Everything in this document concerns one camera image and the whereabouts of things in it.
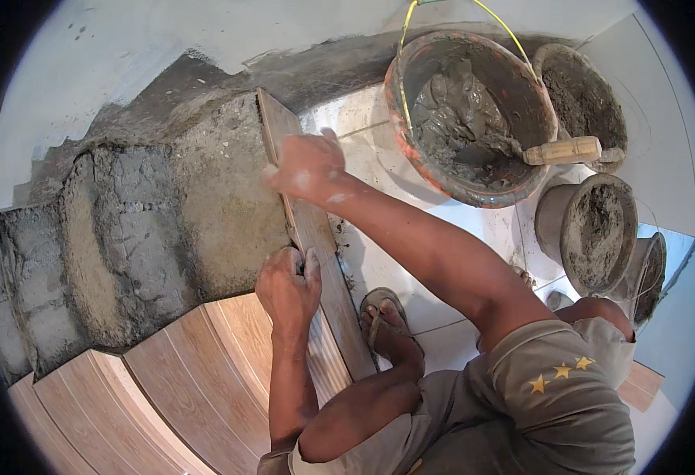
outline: knee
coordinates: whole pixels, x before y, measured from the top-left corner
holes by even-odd
[[[601,317],[617,327],[625,335],[627,341],[635,340],[632,323],[615,302],[599,297],[583,297],[573,306],[577,306],[578,310],[585,315],[583,318]]]

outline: sandal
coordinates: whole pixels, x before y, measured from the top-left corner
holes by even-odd
[[[367,313],[366,308],[369,305],[374,306],[377,310],[377,314],[379,314],[379,304],[384,299],[390,299],[392,303],[394,303],[395,308],[398,309],[398,314],[400,315],[400,318],[403,319],[406,328],[408,328],[408,319],[405,316],[405,309],[403,309],[402,304],[400,304],[398,294],[392,291],[391,289],[388,289],[387,287],[377,287],[371,292],[367,293],[365,297],[363,297],[363,301],[360,303],[360,315],[363,315],[364,312]],[[421,355],[426,356],[426,354],[424,353],[424,348],[422,348],[418,340],[414,338],[412,334],[410,334],[410,331],[401,330],[400,328],[390,325],[385,321],[384,318],[381,318],[380,315],[377,315],[376,317],[374,317],[373,320],[371,320],[371,329],[369,330],[368,345],[369,350],[371,350],[372,353],[376,353],[374,351],[374,343],[376,343],[376,334],[377,332],[379,332],[379,326],[382,324],[384,324],[389,330],[394,331],[397,334],[401,334],[404,337],[409,337],[419,347],[419,349],[421,350]]]

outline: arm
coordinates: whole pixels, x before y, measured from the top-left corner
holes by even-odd
[[[315,252],[295,248],[274,252],[263,263],[255,292],[274,323],[274,361],[270,372],[268,426],[270,450],[292,448],[318,413],[318,399],[305,355],[308,329],[321,301],[321,268]]]
[[[555,318],[519,276],[476,237],[385,195],[344,171],[333,131],[290,136],[272,188],[357,226],[439,299],[480,330],[485,351],[527,323]]]

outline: wooden trowel handle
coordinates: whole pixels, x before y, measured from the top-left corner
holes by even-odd
[[[594,162],[600,158],[600,142],[596,137],[559,140],[524,152],[527,165],[560,165],[562,163]]]

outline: left hand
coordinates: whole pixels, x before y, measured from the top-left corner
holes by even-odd
[[[294,247],[271,254],[263,263],[255,284],[257,298],[274,322],[273,338],[286,347],[308,343],[310,321],[321,303],[321,265],[315,249],[303,256]]]

